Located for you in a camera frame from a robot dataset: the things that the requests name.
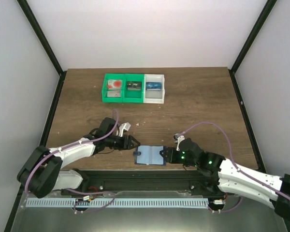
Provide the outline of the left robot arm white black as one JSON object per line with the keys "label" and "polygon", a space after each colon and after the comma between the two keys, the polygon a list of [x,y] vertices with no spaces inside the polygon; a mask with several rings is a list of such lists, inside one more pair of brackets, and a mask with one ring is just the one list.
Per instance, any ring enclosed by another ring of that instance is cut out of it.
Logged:
{"label": "left robot arm white black", "polygon": [[43,198],[54,190],[78,189],[85,186],[85,177],[77,170],[65,171],[69,164],[102,152],[112,150],[132,150],[140,142],[126,132],[130,123],[106,117],[98,128],[68,145],[46,148],[41,145],[34,149],[17,174],[17,181],[37,198]]}

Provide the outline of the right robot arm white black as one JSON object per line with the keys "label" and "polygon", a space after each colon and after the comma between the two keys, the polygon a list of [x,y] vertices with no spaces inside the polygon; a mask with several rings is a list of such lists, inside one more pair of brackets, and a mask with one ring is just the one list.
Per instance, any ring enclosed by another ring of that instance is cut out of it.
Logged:
{"label": "right robot arm white black", "polygon": [[210,188],[258,201],[290,221],[290,174],[283,177],[262,173],[212,152],[202,150],[190,138],[180,136],[176,147],[159,154],[167,163],[196,167],[211,179]]}

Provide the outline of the blue leather card holder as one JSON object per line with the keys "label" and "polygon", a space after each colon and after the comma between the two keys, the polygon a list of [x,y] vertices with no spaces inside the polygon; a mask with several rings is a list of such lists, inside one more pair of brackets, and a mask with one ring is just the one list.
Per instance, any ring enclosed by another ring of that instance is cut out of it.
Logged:
{"label": "blue leather card holder", "polygon": [[134,162],[139,165],[166,166],[166,164],[159,164],[160,151],[163,149],[164,146],[141,145],[133,152]]}

